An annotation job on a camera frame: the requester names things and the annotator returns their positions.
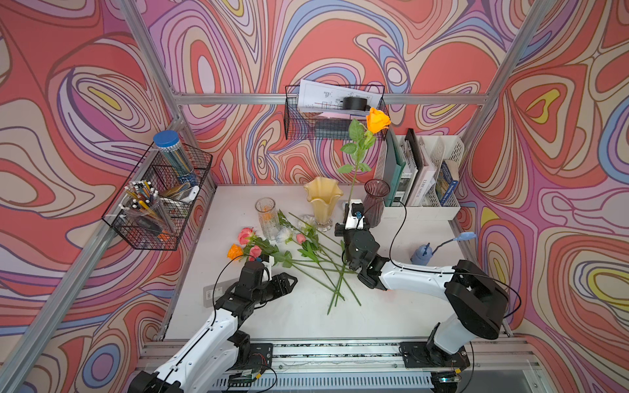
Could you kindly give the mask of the orange rose tall stem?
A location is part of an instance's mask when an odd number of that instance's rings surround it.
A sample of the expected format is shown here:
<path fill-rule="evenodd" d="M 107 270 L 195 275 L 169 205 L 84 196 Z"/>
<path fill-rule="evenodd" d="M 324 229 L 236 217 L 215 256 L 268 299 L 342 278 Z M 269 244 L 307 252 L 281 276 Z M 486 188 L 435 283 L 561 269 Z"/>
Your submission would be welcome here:
<path fill-rule="evenodd" d="M 363 122 L 353 119 L 348 128 L 350 142 L 344 144 L 341 151 L 349 155 L 353 163 L 346 164 L 337 169 L 339 174 L 352 174 L 351 188 L 347 197 L 350 204 L 354 194 L 354 188 L 358 174 L 369 173 L 372 168 L 365 163 L 368 151 L 375 145 L 376 135 L 389 129 L 391 119 L 384 111 L 371 108 Z"/>

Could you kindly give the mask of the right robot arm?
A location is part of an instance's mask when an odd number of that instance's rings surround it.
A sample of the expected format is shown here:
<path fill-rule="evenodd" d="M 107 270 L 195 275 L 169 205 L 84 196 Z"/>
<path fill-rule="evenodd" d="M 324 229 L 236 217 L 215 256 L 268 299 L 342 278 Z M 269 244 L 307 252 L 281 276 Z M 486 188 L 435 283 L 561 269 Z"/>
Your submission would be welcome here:
<path fill-rule="evenodd" d="M 344 206 L 335 225 L 342 237 L 342 261 L 367 288 L 414 291 L 449 303 L 453 314 L 433 328 L 420 351 L 429 362 L 445 362 L 476 338 L 496 340 L 509 305 L 508 293 L 475 263 L 459 260 L 453 267 L 418 267 L 378 254 L 379 243 L 370 232 L 363 201 Z"/>

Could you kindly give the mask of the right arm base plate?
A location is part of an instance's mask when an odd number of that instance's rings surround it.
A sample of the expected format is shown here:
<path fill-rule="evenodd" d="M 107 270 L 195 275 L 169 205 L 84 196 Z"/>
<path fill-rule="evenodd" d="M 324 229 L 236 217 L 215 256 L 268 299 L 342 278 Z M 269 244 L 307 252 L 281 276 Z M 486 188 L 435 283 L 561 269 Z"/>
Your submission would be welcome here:
<path fill-rule="evenodd" d="M 465 348 L 450 355 L 428 342 L 401 342 L 399 352 L 406 368 L 451 368 L 465 370 L 471 363 Z"/>

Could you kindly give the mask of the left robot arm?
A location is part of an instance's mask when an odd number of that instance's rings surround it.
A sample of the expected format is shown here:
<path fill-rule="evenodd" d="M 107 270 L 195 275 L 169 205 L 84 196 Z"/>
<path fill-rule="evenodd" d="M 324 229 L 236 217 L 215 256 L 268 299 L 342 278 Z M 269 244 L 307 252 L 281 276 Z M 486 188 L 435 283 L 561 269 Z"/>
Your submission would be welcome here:
<path fill-rule="evenodd" d="M 258 306 L 293 292 L 298 278 L 270 273 L 272 258 L 248 261 L 240 277 L 213 301 L 214 313 L 188 342 L 154 372 L 142 371 L 129 392 L 208 392 L 225 372 L 253 357 L 251 338 L 240 327 Z"/>

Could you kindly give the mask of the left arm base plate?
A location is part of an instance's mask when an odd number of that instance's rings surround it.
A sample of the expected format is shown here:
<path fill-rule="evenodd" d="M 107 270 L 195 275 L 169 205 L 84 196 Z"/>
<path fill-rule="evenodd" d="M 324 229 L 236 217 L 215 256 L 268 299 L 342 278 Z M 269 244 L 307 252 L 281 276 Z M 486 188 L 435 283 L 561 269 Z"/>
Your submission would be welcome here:
<path fill-rule="evenodd" d="M 245 370 L 261 370 L 265 366 L 272 365 L 274 345 L 270 342 L 252 343 L 240 349 L 235 365 L 229 372 L 241 372 Z"/>

